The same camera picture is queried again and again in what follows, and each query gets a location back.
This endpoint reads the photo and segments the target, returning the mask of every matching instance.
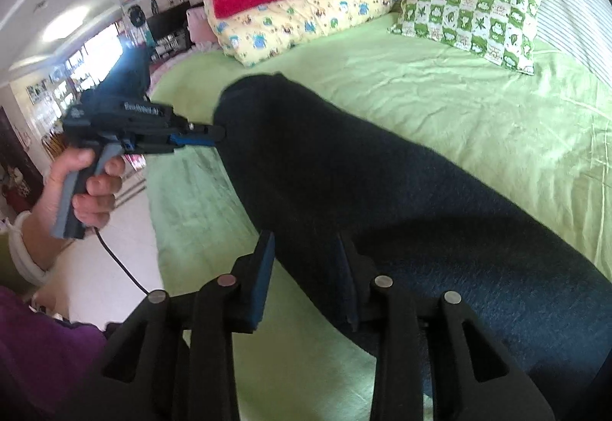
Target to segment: green checkered pillow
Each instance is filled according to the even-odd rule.
[[[533,75],[533,40],[541,2],[402,0],[402,14],[390,31],[440,41]]]

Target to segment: human hand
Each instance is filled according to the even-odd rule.
[[[32,214],[22,226],[23,243],[32,260],[42,269],[48,270],[62,250],[64,241],[56,240],[50,234],[57,218],[62,195],[63,181],[69,173],[89,167],[95,159],[93,150],[70,148],[60,155],[51,166],[51,173]],[[125,163],[121,157],[108,161],[105,173],[90,177],[87,194],[72,199],[75,216],[85,225],[102,228],[108,224],[114,210],[114,194],[121,189],[121,175]]]

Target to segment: silver screw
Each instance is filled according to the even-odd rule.
[[[393,286],[393,279],[382,274],[374,278],[374,284],[379,288],[391,288]]]
[[[236,277],[233,274],[221,274],[216,279],[216,283],[219,286],[234,286],[237,282]]]
[[[444,299],[446,302],[452,305],[457,305],[461,302],[461,295],[457,292],[450,291],[444,294]]]
[[[147,298],[152,304],[161,304],[166,300],[166,292],[164,290],[153,290]]]

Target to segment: finger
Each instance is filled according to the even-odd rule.
[[[72,206],[81,213],[102,214],[114,210],[115,198],[108,196],[76,195],[72,199]]]
[[[114,195],[121,190],[122,185],[120,177],[102,174],[87,180],[87,193],[91,196]]]
[[[95,158],[94,150],[69,148],[51,165],[51,173],[47,182],[48,188],[55,189],[58,186],[63,186],[63,181],[69,173],[89,167]]]
[[[105,227],[111,219],[111,214],[108,213],[92,214],[91,212],[75,211],[75,216],[86,226],[97,227],[98,229]]]
[[[111,158],[104,166],[104,170],[110,176],[123,176],[123,173],[125,172],[125,162],[123,157]]]

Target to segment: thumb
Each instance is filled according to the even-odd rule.
[[[94,162],[95,157],[93,150],[69,148],[63,152],[51,165],[51,173],[45,186],[45,193],[59,194],[68,174],[89,167]]]

